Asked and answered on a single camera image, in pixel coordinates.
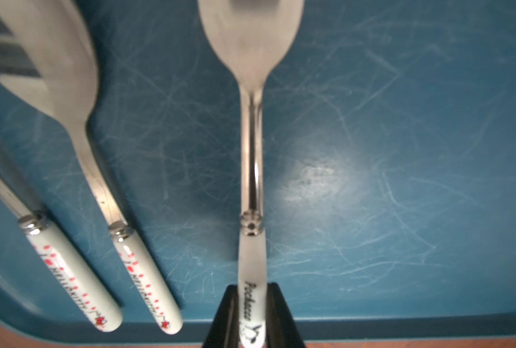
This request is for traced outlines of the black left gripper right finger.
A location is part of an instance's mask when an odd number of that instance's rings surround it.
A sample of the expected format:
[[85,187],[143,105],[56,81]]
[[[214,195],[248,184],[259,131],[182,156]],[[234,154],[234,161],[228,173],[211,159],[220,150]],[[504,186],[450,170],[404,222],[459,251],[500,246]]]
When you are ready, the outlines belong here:
[[266,347],[305,348],[306,345],[277,283],[269,283],[266,310]]

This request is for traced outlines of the white handle fork black print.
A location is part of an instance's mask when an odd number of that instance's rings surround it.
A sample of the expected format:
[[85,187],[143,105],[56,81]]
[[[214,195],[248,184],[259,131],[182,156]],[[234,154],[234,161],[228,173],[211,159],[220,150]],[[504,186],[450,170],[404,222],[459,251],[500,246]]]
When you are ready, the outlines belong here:
[[240,239],[238,332],[244,347],[266,341],[267,250],[264,218],[262,112],[269,74],[291,48],[303,1],[199,1],[214,53],[240,91]]

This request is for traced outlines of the white red-dotted handle spoon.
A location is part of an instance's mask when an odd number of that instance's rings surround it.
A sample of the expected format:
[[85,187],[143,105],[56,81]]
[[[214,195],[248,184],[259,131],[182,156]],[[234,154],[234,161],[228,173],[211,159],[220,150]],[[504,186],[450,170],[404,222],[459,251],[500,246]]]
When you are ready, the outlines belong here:
[[107,222],[113,244],[146,307],[169,334],[183,327],[180,309],[137,230],[104,178],[88,134],[99,92],[91,36],[73,1],[0,1],[0,84],[59,122]]

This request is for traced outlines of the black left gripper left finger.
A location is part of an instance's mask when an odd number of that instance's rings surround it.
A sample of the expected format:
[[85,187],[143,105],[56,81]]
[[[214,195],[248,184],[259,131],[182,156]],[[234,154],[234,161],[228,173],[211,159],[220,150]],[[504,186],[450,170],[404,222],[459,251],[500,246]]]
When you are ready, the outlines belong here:
[[237,348],[239,346],[238,314],[238,287],[230,285],[225,290],[202,347]]

